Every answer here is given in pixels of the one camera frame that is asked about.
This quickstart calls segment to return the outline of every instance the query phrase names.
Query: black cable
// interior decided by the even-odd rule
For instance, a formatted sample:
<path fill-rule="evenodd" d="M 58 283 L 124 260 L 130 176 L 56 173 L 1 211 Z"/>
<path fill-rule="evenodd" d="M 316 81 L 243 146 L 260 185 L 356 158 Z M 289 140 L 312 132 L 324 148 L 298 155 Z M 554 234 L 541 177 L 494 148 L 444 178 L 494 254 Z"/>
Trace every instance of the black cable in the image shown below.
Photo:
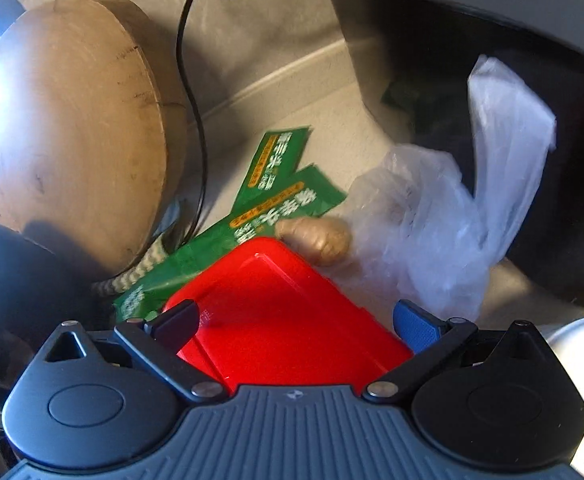
<path fill-rule="evenodd" d="M 194 92 L 188 81 L 188 76 L 185 72 L 185 65 L 183 62 L 183 37 L 185 34 L 185 25 L 188 21 L 188 15 L 194 0 L 185 0 L 181 17 L 179 19 L 179 27 L 176 36 L 176 62 L 179 69 L 179 75 L 183 83 L 183 88 L 192 106 L 192 113 L 197 124 L 198 141 L 201 148 L 201 188 L 198 195 L 197 210 L 194 213 L 191 221 L 187 221 L 183 209 L 177 221 L 166 231 L 163 235 L 163 247 L 168 254 L 173 253 L 176 249 L 189 242 L 196 233 L 198 223 L 203 212 L 203 204 L 206 198 L 206 191 L 208 188 L 208 144 L 206 141 L 205 129 L 203 126 L 203 119 L 198 110 L 197 100 L 194 97 Z"/>
<path fill-rule="evenodd" d="M 177 221 L 164 235 L 163 247 L 168 253 L 173 253 L 183 244 L 189 242 L 194 236 L 201 214 L 203 213 L 203 203 L 205 202 L 206 191 L 208 189 L 208 142 L 206 140 L 206 132 L 203 126 L 203 118 L 201 118 L 201 113 L 198 110 L 197 100 L 194 97 L 194 92 L 190 86 L 188 75 L 185 72 L 185 64 L 183 62 L 183 37 L 185 35 L 185 25 L 188 21 L 188 15 L 190 14 L 193 3 L 194 0 L 185 0 L 181 11 L 181 17 L 179 18 L 179 27 L 176 33 L 176 65 L 179 69 L 179 76 L 181 76 L 183 88 L 188 100 L 190 101 L 190 106 L 192 107 L 194 120 L 197 123 L 198 142 L 200 143 L 201 148 L 201 188 L 198 194 L 197 210 L 194 213 L 192 220 L 189 222 L 190 227 L 187 228 L 187 231 L 186 226 L 188 222 L 185 219 L 184 211 L 181 207 L 179 218 L 177 218 Z"/>

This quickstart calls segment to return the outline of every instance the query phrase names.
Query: red container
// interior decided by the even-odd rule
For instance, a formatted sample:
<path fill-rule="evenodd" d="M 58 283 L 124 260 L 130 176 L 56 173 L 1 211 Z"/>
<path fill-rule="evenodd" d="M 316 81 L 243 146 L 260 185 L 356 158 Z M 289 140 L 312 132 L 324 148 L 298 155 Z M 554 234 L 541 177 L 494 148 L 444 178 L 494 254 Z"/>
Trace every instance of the red container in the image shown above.
<path fill-rule="evenodd" d="M 239 384 L 351 384 L 359 394 L 412 355 L 329 280 L 271 238 L 240 245 L 174 294 L 200 326 L 179 356 Z"/>

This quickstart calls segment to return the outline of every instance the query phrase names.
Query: green box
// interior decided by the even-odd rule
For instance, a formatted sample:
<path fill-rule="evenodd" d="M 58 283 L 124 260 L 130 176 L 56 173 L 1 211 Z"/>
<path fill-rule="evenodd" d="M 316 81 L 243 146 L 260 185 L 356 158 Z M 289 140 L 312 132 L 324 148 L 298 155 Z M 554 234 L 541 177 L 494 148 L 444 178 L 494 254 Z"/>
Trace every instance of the green box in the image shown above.
<path fill-rule="evenodd" d="M 275 187 L 277 180 L 293 174 L 301 160 L 309 134 L 309 126 L 265 132 L 230 211 L 239 211 L 242 205 L 263 191 Z"/>
<path fill-rule="evenodd" d="M 183 285 L 233 248 L 255 236 L 274 236 L 280 218 L 321 216 L 339 205 L 345 193 L 314 165 L 277 181 L 238 212 L 228 216 L 178 249 L 115 300 L 117 321 L 151 319 Z"/>

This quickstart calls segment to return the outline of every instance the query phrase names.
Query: white plastic bag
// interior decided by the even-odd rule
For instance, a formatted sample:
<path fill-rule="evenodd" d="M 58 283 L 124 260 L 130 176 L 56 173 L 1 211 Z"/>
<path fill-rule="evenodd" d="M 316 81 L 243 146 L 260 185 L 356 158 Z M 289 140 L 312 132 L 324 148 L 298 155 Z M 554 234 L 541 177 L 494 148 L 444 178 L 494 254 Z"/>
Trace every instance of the white plastic bag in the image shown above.
<path fill-rule="evenodd" d="M 350 259 L 330 276 L 393 306 L 408 299 L 442 319 L 475 320 L 489 268 L 512 243 L 538 189 L 555 120 L 509 68 L 482 57 L 468 79 L 476 199 L 449 153 L 400 144 L 358 177 L 340 215 Z"/>

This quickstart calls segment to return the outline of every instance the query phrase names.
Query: wooden block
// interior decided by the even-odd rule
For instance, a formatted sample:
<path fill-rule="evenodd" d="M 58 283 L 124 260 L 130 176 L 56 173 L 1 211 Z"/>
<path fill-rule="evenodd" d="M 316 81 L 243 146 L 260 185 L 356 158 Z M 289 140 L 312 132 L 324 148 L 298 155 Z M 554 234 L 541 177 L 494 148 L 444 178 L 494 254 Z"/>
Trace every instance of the wooden block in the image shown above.
<path fill-rule="evenodd" d="M 181 176 L 169 40 L 129 0 L 55 0 L 0 38 L 0 224 L 90 280 L 147 247 Z"/>

